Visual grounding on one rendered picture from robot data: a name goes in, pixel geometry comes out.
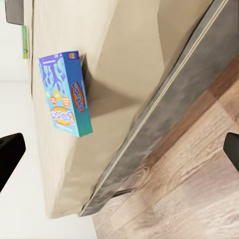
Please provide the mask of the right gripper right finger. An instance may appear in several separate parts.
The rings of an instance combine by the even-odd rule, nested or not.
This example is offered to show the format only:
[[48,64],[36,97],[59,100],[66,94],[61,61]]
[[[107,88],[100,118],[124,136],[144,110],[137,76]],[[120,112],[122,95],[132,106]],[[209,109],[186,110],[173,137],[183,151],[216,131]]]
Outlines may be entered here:
[[228,132],[223,150],[239,172],[239,134]]

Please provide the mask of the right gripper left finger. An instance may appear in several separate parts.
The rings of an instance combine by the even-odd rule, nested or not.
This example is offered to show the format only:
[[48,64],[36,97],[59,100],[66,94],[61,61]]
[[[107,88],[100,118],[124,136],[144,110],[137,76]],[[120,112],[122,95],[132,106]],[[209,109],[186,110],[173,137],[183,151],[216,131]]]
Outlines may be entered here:
[[0,138],[0,192],[26,151],[22,133]]

